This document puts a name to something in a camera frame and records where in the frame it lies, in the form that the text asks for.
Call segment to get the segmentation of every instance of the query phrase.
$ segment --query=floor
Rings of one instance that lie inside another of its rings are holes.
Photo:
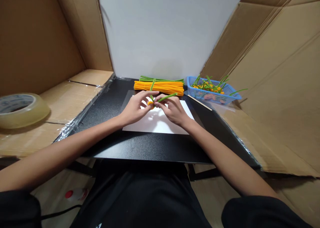
[[[93,160],[80,159],[83,164],[93,165]],[[214,166],[195,166],[195,171],[200,172]],[[35,189],[32,194],[40,201],[42,215],[65,210],[83,202],[70,202],[64,198],[65,193],[74,188],[91,188],[94,178],[69,170],[63,170],[52,179]],[[221,213],[226,202],[234,197],[239,197],[233,188],[222,178],[201,180],[191,183],[201,204],[203,212],[213,227],[222,228]],[[58,217],[42,221],[43,228],[70,227],[77,215],[79,208],[69,211]]]

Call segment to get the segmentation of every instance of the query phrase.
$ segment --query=wooden stick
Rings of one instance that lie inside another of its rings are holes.
[[[212,111],[212,109],[210,109],[208,106],[204,105],[203,103],[201,103],[200,101],[196,100],[194,97],[188,95],[190,98],[192,98],[193,100],[197,101],[199,104],[201,104],[202,106],[205,106],[208,110]]]

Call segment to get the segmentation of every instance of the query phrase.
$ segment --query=hand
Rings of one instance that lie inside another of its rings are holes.
[[[179,98],[176,96],[169,97],[161,103],[159,103],[158,100],[165,96],[165,94],[161,94],[158,97],[156,97],[154,100],[155,106],[161,108],[172,123],[179,126],[183,126],[183,124],[189,121],[191,118],[185,112],[184,108],[180,103]]]
[[[121,120],[123,121],[123,125],[127,126],[136,123],[142,117],[144,117],[153,106],[153,104],[146,105],[148,103],[147,97],[150,95],[156,95],[158,93],[159,91],[143,90],[132,96],[125,109],[119,115],[119,118],[121,118]]]

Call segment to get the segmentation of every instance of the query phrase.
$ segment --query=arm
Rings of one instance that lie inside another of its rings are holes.
[[[233,187],[246,196],[260,195],[277,198],[274,190],[250,166],[197,122],[188,117],[178,97],[166,99],[165,103],[168,104],[168,107],[163,102],[157,102],[164,96],[163,94],[159,95],[155,99],[155,105],[163,109],[170,121],[181,126],[195,139],[219,169],[222,176]]]
[[[46,182],[101,139],[144,117],[152,106],[146,106],[142,100],[147,101],[147,96],[158,93],[141,91],[130,99],[119,116],[55,142],[4,168],[0,171],[0,192],[34,189]]]

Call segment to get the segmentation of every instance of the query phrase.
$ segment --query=white bottle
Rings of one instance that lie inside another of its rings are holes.
[[[75,188],[73,190],[69,190],[64,197],[69,201],[84,200],[88,193],[88,188]]]

